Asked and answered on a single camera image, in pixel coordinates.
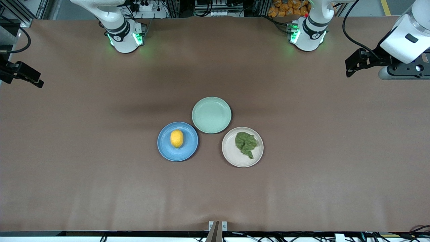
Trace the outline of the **green lettuce leaf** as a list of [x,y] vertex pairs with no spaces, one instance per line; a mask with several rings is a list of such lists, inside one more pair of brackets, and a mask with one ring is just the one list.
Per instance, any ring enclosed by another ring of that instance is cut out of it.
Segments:
[[243,155],[248,156],[249,159],[253,159],[252,150],[258,146],[258,143],[254,135],[246,132],[238,132],[235,136],[235,145]]

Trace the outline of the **yellow lemon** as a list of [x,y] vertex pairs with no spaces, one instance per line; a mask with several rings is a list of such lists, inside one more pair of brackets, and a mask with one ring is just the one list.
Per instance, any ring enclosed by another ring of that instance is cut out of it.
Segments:
[[181,130],[176,129],[170,133],[170,144],[179,149],[184,143],[184,134]]

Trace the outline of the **bag of orange items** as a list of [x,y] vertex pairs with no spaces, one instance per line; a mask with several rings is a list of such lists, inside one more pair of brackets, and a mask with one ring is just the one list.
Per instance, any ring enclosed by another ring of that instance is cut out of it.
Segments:
[[307,17],[312,4],[309,0],[271,0],[268,17],[285,17],[299,15]]

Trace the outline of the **white power strip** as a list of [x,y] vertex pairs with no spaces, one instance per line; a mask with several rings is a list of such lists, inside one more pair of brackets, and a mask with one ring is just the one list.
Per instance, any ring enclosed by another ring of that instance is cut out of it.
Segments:
[[161,10],[159,2],[155,0],[129,0],[130,10],[133,13],[139,12],[159,12]]

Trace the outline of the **beige plate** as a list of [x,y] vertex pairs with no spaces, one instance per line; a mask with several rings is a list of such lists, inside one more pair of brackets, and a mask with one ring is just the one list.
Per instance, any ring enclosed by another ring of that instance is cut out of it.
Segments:
[[[236,147],[235,136],[238,132],[246,132],[255,136],[258,146],[252,150],[253,159],[243,155]],[[221,147],[224,158],[235,167],[251,167],[260,161],[264,153],[264,143],[261,136],[248,127],[237,127],[228,131],[223,138]]]

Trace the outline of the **green plate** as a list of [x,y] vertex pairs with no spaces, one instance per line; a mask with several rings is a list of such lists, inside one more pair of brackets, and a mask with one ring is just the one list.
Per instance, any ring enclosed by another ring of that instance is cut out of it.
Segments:
[[230,124],[232,110],[223,99],[214,96],[206,97],[195,104],[191,119],[201,132],[216,134],[225,130]]

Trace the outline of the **blue plate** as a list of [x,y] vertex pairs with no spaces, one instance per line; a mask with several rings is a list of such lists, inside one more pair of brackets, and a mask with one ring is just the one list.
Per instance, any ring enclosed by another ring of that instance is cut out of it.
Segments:
[[[177,149],[170,142],[170,136],[174,130],[180,130],[184,136],[183,144]],[[169,161],[189,159],[197,150],[198,144],[199,138],[196,130],[185,122],[173,122],[166,125],[157,138],[157,148],[160,154]]]

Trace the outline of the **aluminium frame profile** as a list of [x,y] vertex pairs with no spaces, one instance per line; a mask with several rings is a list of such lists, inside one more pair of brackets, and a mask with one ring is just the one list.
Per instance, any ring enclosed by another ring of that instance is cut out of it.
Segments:
[[29,28],[32,20],[42,19],[49,0],[0,0],[0,14]]

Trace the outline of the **metal table bracket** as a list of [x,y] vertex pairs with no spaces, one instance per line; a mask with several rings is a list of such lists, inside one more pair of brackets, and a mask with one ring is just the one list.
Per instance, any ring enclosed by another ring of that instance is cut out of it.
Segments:
[[224,242],[223,233],[226,231],[226,221],[209,221],[209,232],[205,242]]

